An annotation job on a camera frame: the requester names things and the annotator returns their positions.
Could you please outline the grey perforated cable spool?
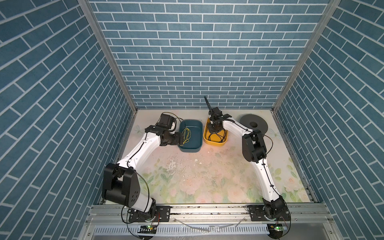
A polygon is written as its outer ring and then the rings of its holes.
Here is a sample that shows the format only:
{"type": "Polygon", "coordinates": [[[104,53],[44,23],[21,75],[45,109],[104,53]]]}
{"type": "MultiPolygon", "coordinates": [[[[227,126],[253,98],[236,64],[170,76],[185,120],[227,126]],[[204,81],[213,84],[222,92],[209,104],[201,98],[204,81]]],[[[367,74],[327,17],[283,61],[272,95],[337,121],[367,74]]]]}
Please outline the grey perforated cable spool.
{"type": "Polygon", "coordinates": [[[262,117],[253,114],[242,116],[240,123],[254,131],[260,131],[262,134],[266,134],[269,129],[268,123],[262,117]]]}

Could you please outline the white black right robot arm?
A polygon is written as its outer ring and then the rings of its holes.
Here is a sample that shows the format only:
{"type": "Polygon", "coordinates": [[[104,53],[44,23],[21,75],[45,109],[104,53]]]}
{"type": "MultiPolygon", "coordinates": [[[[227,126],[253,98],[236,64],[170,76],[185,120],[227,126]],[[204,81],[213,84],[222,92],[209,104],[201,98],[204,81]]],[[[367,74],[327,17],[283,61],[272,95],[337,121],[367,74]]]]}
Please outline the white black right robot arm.
{"type": "Polygon", "coordinates": [[[240,124],[231,115],[223,114],[218,107],[209,107],[209,115],[208,129],[211,133],[224,130],[242,139],[243,157],[254,167],[261,185],[266,218],[272,221],[290,220],[287,203],[278,192],[268,166],[264,134],[240,124]]]}

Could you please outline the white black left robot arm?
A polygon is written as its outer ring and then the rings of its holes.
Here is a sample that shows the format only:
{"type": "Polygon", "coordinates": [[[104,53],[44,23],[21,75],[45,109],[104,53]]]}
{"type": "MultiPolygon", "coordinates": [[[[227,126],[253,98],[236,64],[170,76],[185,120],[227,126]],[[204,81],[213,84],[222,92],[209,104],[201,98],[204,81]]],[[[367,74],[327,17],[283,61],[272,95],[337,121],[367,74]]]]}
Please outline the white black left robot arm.
{"type": "Polygon", "coordinates": [[[109,163],[104,169],[102,198],[130,209],[148,213],[155,200],[149,190],[142,192],[137,168],[142,166],[158,147],[177,146],[183,143],[183,135],[167,128],[149,126],[141,141],[116,164],[109,163]]]}

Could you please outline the yellow plastic bin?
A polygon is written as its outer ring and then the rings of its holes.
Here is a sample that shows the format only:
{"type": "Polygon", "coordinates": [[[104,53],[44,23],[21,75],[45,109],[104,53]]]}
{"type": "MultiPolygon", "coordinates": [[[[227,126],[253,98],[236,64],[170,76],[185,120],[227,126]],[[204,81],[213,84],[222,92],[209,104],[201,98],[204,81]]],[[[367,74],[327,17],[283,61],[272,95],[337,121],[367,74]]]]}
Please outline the yellow plastic bin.
{"type": "Polygon", "coordinates": [[[208,130],[209,119],[207,119],[204,131],[203,131],[203,139],[207,145],[221,147],[228,140],[228,131],[224,130],[216,134],[211,134],[208,130]]]}

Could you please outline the dark teal plastic bin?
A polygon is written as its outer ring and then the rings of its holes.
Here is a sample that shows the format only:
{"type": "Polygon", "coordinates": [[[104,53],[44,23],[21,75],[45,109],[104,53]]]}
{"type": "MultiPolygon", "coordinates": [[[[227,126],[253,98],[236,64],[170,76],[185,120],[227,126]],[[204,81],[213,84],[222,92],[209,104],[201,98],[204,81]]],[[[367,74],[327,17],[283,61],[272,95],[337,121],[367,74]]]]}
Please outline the dark teal plastic bin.
{"type": "Polygon", "coordinates": [[[199,120],[184,120],[180,124],[183,143],[179,149],[184,153],[197,153],[203,145],[203,123],[199,120]]]}

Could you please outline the left green circuit board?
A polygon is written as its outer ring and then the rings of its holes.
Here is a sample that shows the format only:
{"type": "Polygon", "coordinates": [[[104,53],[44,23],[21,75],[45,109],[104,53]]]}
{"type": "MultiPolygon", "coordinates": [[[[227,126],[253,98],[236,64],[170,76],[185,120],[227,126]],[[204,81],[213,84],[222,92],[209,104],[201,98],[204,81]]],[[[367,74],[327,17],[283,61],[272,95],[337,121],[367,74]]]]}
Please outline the left green circuit board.
{"type": "Polygon", "coordinates": [[[144,234],[150,234],[150,235],[155,235],[157,233],[157,226],[153,225],[141,225],[138,228],[138,234],[139,235],[144,235],[144,234]]]}

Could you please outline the green circuit board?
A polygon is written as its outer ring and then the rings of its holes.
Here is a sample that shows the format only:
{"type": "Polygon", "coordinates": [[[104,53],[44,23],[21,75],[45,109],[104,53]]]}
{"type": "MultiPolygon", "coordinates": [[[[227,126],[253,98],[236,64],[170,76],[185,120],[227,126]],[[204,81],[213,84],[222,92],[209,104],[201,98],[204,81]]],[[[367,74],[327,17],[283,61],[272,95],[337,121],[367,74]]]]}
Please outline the green circuit board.
{"type": "Polygon", "coordinates": [[[141,225],[138,228],[138,234],[139,235],[144,235],[144,234],[150,234],[150,235],[155,235],[157,233],[157,226],[153,225],[141,225]]]}
{"type": "Polygon", "coordinates": [[[267,228],[269,231],[268,237],[273,240],[280,240],[290,230],[290,227],[282,224],[268,224],[267,228]]]}

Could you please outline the right green circuit board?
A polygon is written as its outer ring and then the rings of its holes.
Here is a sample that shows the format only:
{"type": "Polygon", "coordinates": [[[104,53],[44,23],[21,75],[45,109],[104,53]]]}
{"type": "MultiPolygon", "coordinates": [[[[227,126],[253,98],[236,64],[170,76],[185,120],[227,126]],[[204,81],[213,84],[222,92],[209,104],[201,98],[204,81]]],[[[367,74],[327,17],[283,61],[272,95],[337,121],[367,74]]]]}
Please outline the right green circuit board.
{"type": "Polygon", "coordinates": [[[273,240],[280,240],[290,230],[290,227],[282,224],[268,224],[267,228],[269,231],[268,237],[273,240]]]}

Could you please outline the aluminium corner post left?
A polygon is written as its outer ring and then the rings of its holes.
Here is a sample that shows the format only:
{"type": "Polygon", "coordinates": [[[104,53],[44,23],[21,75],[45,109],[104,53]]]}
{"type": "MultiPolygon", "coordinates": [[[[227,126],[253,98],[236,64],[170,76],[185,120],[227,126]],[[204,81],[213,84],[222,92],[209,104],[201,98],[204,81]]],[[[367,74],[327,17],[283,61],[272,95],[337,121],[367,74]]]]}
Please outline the aluminium corner post left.
{"type": "Polygon", "coordinates": [[[119,86],[121,87],[125,97],[126,97],[126,100],[129,104],[129,106],[131,107],[134,115],[137,113],[138,109],[129,93],[129,90],[127,88],[127,85],[124,81],[124,78],[119,70],[119,67],[117,65],[117,62],[110,50],[110,47],[107,43],[107,40],[102,32],[102,29],[97,21],[97,18],[93,12],[93,9],[91,7],[91,4],[89,1],[86,1],[86,0],[78,0],[78,3],[97,39],[97,42],[99,43],[103,53],[105,54],[105,57],[106,57],[106,60],[112,70],[112,72],[114,73],[114,76],[116,77],[116,80],[119,84],[119,86]]]}

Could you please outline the aluminium corner post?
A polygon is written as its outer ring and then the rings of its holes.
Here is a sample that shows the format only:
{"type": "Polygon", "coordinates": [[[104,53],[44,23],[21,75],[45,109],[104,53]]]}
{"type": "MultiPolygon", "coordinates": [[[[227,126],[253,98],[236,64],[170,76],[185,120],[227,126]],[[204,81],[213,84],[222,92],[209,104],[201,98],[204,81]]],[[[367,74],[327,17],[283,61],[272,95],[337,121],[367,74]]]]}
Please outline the aluminium corner post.
{"type": "Polygon", "coordinates": [[[280,95],[278,96],[276,102],[274,103],[272,107],[272,113],[276,114],[278,112],[278,109],[281,107],[285,97],[287,96],[290,88],[293,86],[294,82],[296,81],[296,78],[298,77],[300,71],[302,70],[305,62],[307,61],[309,55],[313,51],[316,43],[318,42],[321,34],[325,30],[328,22],[330,21],[331,17],[333,16],[334,12],[336,11],[337,7],[340,4],[340,0],[330,0],[327,6],[325,7],[325,10],[319,20],[319,22],[316,24],[314,31],[309,38],[308,42],[306,43],[303,52],[298,58],[298,61],[296,65],[293,67],[292,72],[290,76],[287,79],[286,84],[282,88],[282,91],[280,95]]]}
{"type": "Polygon", "coordinates": [[[110,50],[110,47],[107,43],[107,40],[102,32],[102,29],[97,21],[97,18],[93,12],[93,9],[91,7],[91,4],[89,1],[86,1],[86,0],[78,0],[78,3],[97,39],[97,42],[99,43],[103,53],[105,54],[105,57],[106,57],[106,60],[112,70],[112,72],[114,73],[114,76],[116,77],[116,80],[119,84],[119,86],[121,87],[125,97],[126,97],[126,100],[129,104],[129,106],[131,107],[134,115],[137,113],[138,109],[129,93],[129,90],[127,88],[127,85],[124,81],[124,78],[119,70],[119,67],[117,65],[117,62],[110,50]]]}

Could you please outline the aluminium corner post right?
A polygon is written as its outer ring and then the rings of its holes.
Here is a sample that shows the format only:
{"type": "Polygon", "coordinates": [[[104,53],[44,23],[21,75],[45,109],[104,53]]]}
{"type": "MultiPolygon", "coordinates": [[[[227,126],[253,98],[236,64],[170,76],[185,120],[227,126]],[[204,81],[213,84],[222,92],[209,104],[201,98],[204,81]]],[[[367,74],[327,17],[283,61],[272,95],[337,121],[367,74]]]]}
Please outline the aluminium corner post right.
{"type": "Polygon", "coordinates": [[[298,61],[296,65],[293,67],[292,72],[290,76],[287,79],[286,84],[282,88],[282,91],[280,95],[278,96],[276,102],[274,103],[272,107],[272,113],[276,114],[278,112],[278,109],[281,107],[285,97],[287,96],[290,88],[293,86],[294,82],[296,81],[296,78],[298,77],[300,71],[302,70],[305,62],[307,61],[309,55],[313,51],[316,43],[318,42],[321,34],[325,30],[328,22],[330,21],[331,17],[333,16],[334,12],[336,11],[337,7],[340,4],[340,0],[330,0],[327,6],[325,7],[325,10],[319,20],[319,22],[316,24],[314,31],[309,38],[308,42],[306,43],[303,52],[298,58],[298,61]]]}

